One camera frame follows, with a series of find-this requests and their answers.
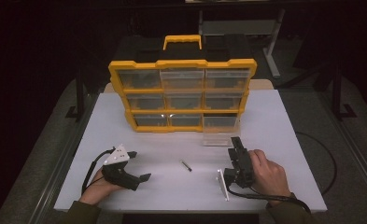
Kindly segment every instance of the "hand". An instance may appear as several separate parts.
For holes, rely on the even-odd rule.
[[[267,160],[264,152],[259,149],[250,150],[249,156],[252,160],[256,178],[253,188],[258,193],[286,197],[291,195],[285,169],[282,166]],[[280,203],[280,201],[269,201],[271,206],[276,206]]]
[[[110,193],[119,189],[124,188],[107,182],[103,178],[101,168],[96,172],[91,184],[87,187],[78,201],[87,204],[98,204]]]

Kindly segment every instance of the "cable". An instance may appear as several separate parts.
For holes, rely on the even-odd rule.
[[[95,168],[96,166],[96,163],[99,161],[99,159],[101,159],[101,157],[103,157],[105,154],[111,154],[113,151],[114,151],[114,147],[113,149],[110,149],[110,150],[106,150],[104,152],[102,152],[92,163],[91,163],[91,166],[90,166],[90,169],[88,170],[87,172],[87,175],[85,176],[85,179],[84,179],[84,182],[83,182],[83,185],[81,186],[81,195],[84,193],[84,191],[87,189],[87,187],[89,187],[91,184],[95,183],[96,181],[100,180],[103,178],[103,176],[99,179],[96,179],[95,181],[93,181],[89,186],[87,186],[88,184],[88,181],[90,180],[90,177],[91,177],[91,174],[93,172],[93,169]]]
[[[296,203],[300,205],[307,213],[311,214],[311,210],[309,209],[308,205],[303,201],[300,201],[295,198],[279,196],[279,195],[265,195],[265,194],[240,194],[230,190],[230,186],[226,186],[227,191],[229,191],[232,195],[247,198],[247,199],[257,199],[257,200],[271,200],[271,201],[280,201],[280,202],[287,202],[287,203]]]
[[[313,137],[313,136],[311,136],[307,133],[300,133],[300,132],[295,132],[295,133],[307,136],[307,137],[311,138],[312,140],[318,142],[326,150],[326,152],[329,154],[330,158],[332,159],[332,164],[333,164],[333,168],[334,168],[333,177],[332,177],[332,181],[329,184],[329,186],[321,192],[321,194],[323,196],[332,188],[332,186],[334,185],[335,179],[337,178],[337,162],[335,161],[335,158],[332,155],[331,151],[323,143],[321,143],[319,140],[317,140],[315,137]]]

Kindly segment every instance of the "person's right hand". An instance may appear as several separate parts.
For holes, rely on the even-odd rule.
[[[279,195],[289,197],[291,192],[288,186],[285,169],[273,161],[267,160],[262,150],[249,151],[252,160],[256,182],[253,188],[260,194]],[[269,201],[276,206],[280,201]]]

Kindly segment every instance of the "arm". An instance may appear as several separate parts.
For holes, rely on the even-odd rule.
[[[253,188],[261,194],[295,197],[289,190],[285,169],[273,161],[267,160],[263,151],[250,150],[256,183]],[[310,214],[295,203],[268,201],[267,211],[277,224],[314,224],[318,223]]]
[[[99,169],[91,184],[84,191],[78,201],[74,201],[69,211],[63,216],[60,224],[95,224],[101,213],[97,206],[110,193],[123,189],[120,186],[110,184],[102,176],[102,168]]]

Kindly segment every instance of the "person's left hand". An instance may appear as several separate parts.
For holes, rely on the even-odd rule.
[[[120,189],[124,188],[111,184],[103,178],[101,168],[96,172],[91,184],[87,187],[78,201],[87,204],[98,204],[110,193]]]

